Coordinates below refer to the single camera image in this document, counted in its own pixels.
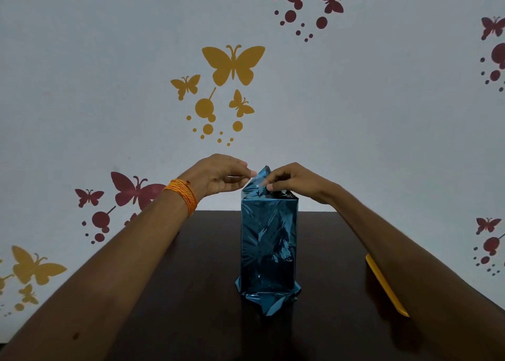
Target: orange thread bracelet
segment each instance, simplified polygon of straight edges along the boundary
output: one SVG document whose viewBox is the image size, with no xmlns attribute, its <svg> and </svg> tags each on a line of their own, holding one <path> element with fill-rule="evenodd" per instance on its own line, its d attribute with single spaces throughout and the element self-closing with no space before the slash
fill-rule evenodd
<svg viewBox="0 0 505 361">
<path fill-rule="evenodd" d="M 186 202 L 188 207 L 189 215 L 191 216 L 196 209 L 197 202 L 194 196 L 193 189 L 191 189 L 191 183 L 181 179 L 171 180 L 170 183 L 165 187 L 171 191 L 177 192 Z"/>
</svg>

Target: yellow dot decal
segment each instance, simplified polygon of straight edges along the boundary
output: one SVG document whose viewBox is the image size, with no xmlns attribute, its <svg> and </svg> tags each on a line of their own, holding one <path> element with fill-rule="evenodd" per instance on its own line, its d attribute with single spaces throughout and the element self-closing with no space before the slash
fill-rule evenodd
<svg viewBox="0 0 505 361">
<path fill-rule="evenodd" d="M 214 127 L 212 127 L 212 124 L 206 124 L 204 126 L 204 134 L 210 135 L 212 132 L 214 132 Z"/>
<path fill-rule="evenodd" d="M 200 99 L 194 106 L 194 111 L 199 117 L 207 119 L 214 112 L 214 104 L 209 99 Z"/>
<path fill-rule="evenodd" d="M 233 123 L 233 130 L 235 132 L 242 131 L 243 127 L 244 127 L 244 125 L 242 124 L 242 122 L 236 121 L 236 122 Z"/>
</svg>

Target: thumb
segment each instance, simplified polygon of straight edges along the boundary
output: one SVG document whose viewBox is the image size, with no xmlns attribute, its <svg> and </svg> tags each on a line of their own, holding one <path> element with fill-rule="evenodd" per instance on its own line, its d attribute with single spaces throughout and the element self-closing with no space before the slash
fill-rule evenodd
<svg viewBox="0 0 505 361">
<path fill-rule="evenodd" d="M 275 183 L 271 183 L 267 185 L 267 190 L 270 192 L 277 192 L 277 191 L 291 191 L 292 187 L 292 179 L 288 180 L 281 180 Z"/>
</svg>

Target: hand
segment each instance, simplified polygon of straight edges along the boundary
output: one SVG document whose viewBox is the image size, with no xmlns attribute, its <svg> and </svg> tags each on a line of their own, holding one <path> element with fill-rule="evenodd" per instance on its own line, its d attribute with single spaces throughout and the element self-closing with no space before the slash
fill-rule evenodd
<svg viewBox="0 0 505 361">
<path fill-rule="evenodd" d="M 331 190 L 336 186 L 318 174 L 309 171 L 298 163 L 272 171 L 263 181 L 269 191 L 293 191 L 302 196 L 307 196 L 321 204 L 328 204 Z"/>
<path fill-rule="evenodd" d="M 242 188 L 257 175 L 243 160 L 232 156 L 213 154 L 199 160 L 178 179 L 189 181 L 196 201 L 219 192 L 231 192 Z"/>
</svg>

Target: finger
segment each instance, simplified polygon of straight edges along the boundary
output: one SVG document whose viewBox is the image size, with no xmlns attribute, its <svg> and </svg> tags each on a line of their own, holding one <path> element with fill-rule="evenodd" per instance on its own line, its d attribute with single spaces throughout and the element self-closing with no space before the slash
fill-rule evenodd
<svg viewBox="0 0 505 361">
<path fill-rule="evenodd" d="M 243 160 L 240 160 L 240 159 L 237 159 L 236 157 L 233 157 L 233 156 L 230 156 L 230 155 L 223 155 L 223 154 L 220 154 L 220 153 L 216 153 L 214 154 L 214 156 L 220 158 L 220 159 L 228 159 L 228 160 L 233 160 L 233 161 L 236 161 L 237 163 L 240 163 L 242 164 L 243 166 L 248 166 L 248 164 L 243 161 Z"/>
<path fill-rule="evenodd" d="M 226 176 L 223 180 L 225 183 L 234 184 L 239 183 L 243 179 L 249 181 L 249 178 L 246 178 L 245 176 Z"/>
<path fill-rule="evenodd" d="M 269 183 L 274 183 L 278 180 L 287 180 L 291 178 L 291 165 L 279 167 L 272 172 L 263 180 L 261 186 L 267 185 Z"/>
<path fill-rule="evenodd" d="M 237 183 L 224 183 L 223 190 L 221 192 L 233 192 L 244 187 L 248 183 L 248 178 L 243 178 Z"/>
<path fill-rule="evenodd" d="M 244 176 L 250 179 L 256 175 L 256 171 L 251 171 L 249 168 L 236 161 L 230 160 L 227 163 L 227 173 L 225 173 L 225 176 Z"/>
<path fill-rule="evenodd" d="M 279 182 L 274 182 L 267 185 L 267 190 L 270 192 L 276 191 L 291 191 L 291 186 L 293 184 L 293 179 L 281 180 Z"/>
</svg>

